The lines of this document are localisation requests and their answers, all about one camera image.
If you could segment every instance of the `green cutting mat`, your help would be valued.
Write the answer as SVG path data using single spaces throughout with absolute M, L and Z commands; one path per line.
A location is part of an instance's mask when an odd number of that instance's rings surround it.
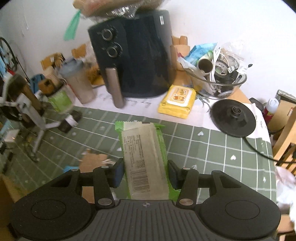
M 24 150 L 23 138 L 28 134 L 24 130 L 16 140 L 16 154 L 8 175 L 22 187 L 32 191 L 63 173 L 65 166 L 78 166 L 83 153 L 91 149 L 94 153 L 105 153 L 113 160 L 122 157 L 115 121 L 143 121 L 165 125 L 162 130 L 168 159 L 179 167 L 197 169 L 200 173 L 210 174 L 221 170 L 241 181 L 264 196 L 276 201 L 274 165 L 271 161 L 254 153 L 240 138 L 227 136 L 219 131 L 201 127 L 161 121 L 140 116 L 121 114 L 83 107 L 74 107 L 82 113 L 77 127 L 67 134 L 57 128 L 46 131 L 38 149 L 39 163 L 33 163 Z M 66 115 L 47 110 L 44 116 L 48 122 L 60 121 Z M 17 123 L 12 128 L 18 129 Z M 38 128 L 31 130 L 35 138 Z M 271 156 L 270 143 L 261 138 L 249 139 L 260 152 Z M 118 198 L 126 198 L 125 180 L 115 189 Z M 209 197 L 208 189 L 200 189 L 199 202 Z

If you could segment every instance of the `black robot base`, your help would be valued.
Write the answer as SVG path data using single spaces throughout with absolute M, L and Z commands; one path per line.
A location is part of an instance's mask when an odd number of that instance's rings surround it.
M 280 221 L 275 203 L 221 171 L 199 174 L 168 161 L 169 179 L 181 189 L 171 200 L 120 200 L 110 187 L 119 186 L 123 159 L 93 172 L 70 170 L 20 199 L 11 224 L 28 240 L 180 241 L 273 240 Z M 95 204 L 81 197 L 82 186 L 93 186 Z M 210 197 L 196 204 L 198 188 Z

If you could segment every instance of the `gray lid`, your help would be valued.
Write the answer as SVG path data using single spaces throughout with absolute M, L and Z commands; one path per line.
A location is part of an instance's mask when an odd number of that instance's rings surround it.
M 63 62 L 59 74 L 63 76 L 63 78 L 67 78 L 80 71 L 83 66 L 84 64 L 82 60 L 76 60 L 71 57 Z

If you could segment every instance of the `white cap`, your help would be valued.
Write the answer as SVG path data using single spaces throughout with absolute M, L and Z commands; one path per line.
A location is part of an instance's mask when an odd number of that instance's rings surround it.
M 274 114 L 279 106 L 279 101 L 276 98 L 271 98 L 266 104 L 268 112 Z
M 13 75 L 9 72 L 7 72 L 4 76 L 3 76 L 3 81 L 6 82 L 7 80 L 9 80 L 10 78 L 12 78 Z

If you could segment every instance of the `yellow wet wipes package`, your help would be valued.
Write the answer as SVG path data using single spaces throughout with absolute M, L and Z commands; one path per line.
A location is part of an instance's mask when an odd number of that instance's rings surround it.
M 158 112 L 186 119 L 195 101 L 194 89 L 172 85 L 159 105 Z

